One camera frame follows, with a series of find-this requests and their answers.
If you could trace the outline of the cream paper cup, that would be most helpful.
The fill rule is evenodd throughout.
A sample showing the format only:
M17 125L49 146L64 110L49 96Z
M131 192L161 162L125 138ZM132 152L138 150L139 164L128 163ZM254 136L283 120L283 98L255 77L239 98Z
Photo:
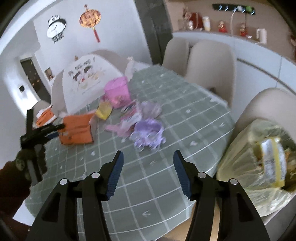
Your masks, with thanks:
M210 18L208 16L203 16L202 20L203 20L204 30L207 32L210 32L211 30Z

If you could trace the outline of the purple toy carriage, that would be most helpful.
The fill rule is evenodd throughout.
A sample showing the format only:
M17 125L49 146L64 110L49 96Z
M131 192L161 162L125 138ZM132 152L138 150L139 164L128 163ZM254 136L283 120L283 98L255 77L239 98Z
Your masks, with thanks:
M161 121L154 119L141 120L135 124L129 139L133 141L136 150L141 152L148 147L152 152L157 152L166 138L163 136L164 127Z

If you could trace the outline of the red figurine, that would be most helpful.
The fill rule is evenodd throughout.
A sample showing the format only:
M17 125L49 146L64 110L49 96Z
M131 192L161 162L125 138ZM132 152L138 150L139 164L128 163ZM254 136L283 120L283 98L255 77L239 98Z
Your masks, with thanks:
M241 37L246 37L248 39L251 39L252 38L252 36L248 34L247 26L246 26L245 23L242 23L241 24L241 27L240 27L239 32L240 32L240 36Z
M227 28L226 28L226 24L225 24L225 22L223 20L219 21L218 31L221 32L221 33L228 33Z

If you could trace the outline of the black power strip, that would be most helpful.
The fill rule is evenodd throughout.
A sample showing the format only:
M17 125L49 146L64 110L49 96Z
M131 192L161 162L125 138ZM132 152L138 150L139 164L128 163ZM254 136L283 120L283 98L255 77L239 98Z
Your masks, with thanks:
M240 12L249 15L255 15L255 8L246 5L239 4L212 4L212 8L215 11L232 11Z

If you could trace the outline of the white electric kettle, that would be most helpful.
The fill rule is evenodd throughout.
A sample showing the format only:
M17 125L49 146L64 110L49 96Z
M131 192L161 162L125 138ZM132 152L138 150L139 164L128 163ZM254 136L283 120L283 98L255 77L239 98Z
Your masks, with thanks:
M267 44L267 30L264 28L257 29L256 38L260 44Z

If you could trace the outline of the yellow plastic trash bag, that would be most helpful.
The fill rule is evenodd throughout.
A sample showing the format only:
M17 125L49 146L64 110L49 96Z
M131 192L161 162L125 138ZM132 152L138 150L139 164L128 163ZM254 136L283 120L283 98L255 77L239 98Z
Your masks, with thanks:
M264 175L260 143L279 137L285 152L287 174L282 188L272 187ZM244 188L260 216L284 208L295 197L295 142L274 121L257 119L240 132L218 165L217 180L236 179Z

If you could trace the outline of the pink plastic bag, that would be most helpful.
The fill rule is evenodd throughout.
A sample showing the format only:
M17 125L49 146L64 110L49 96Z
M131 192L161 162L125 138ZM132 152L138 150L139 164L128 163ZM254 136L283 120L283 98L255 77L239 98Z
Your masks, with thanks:
M132 100L128 88L127 77L115 78L104 87L105 98L110 102L113 108L121 108L128 105Z

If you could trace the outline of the small orange box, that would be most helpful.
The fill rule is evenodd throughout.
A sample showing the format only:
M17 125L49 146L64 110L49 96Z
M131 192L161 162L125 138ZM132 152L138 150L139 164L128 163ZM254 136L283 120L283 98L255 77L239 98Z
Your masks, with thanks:
M36 115L36 126L41 127L45 126L49 123L52 123L57 117L52 112L52 106L49 106L48 108L41 109L37 115Z

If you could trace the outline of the red figurine right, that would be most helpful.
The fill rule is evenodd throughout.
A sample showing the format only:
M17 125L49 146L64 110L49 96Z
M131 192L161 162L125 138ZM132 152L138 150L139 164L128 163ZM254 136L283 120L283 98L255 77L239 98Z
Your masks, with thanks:
M246 37L248 39L251 39L252 38L252 36L248 34L247 26L246 26L245 23L242 23L241 24L241 27L240 27L239 32L240 32L240 36L241 37Z

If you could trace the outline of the panda wall clock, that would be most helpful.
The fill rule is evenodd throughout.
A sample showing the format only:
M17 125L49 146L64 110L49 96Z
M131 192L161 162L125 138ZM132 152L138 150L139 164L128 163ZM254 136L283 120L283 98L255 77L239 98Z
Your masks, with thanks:
M61 18L60 15L54 15L48 20L47 37L55 44L64 37L63 31L65 28L65 19Z

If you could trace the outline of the beige chair far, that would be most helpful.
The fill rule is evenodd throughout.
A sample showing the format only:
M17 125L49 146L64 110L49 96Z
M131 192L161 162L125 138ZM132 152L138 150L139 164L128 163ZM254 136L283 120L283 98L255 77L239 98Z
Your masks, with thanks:
M162 66L168 70L174 71L180 76L185 76L189 51L189 42L186 39L171 39L166 46Z

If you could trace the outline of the orange cardboard box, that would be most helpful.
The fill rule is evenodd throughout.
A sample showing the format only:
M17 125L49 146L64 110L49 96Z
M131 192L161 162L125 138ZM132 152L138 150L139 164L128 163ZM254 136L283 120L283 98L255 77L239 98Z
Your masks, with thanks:
M68 115L63 118L65 126L59 130L59 140L62 145L82 145L93 143L92 123L94 113Z

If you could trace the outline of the pink white snack wrapper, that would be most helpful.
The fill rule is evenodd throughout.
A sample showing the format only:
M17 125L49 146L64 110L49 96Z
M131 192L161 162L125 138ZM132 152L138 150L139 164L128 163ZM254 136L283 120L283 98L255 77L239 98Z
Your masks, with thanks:
M119 123L115 125L106 125L105 130L115 132L119 137L128 137L132 133L132 127L142 120L142 110L139 102L134 100L121 109Z

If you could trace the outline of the yellow white snack wrapper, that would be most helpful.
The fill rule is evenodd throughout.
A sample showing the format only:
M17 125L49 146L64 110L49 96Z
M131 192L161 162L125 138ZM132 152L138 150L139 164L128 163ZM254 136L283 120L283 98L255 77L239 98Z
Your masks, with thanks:
M282 188L285 185L287 163L280 138L265 138L260 143L260 151L265 178L272 187Z

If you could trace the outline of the red decoration on counter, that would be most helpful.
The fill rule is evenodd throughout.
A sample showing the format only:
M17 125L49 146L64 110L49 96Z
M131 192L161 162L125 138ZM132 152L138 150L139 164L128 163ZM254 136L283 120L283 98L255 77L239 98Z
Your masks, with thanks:
M199 13L191 12L187 7L183 8L182 19L184 23L184 28L189 31L198 30L202 31L203 21Z

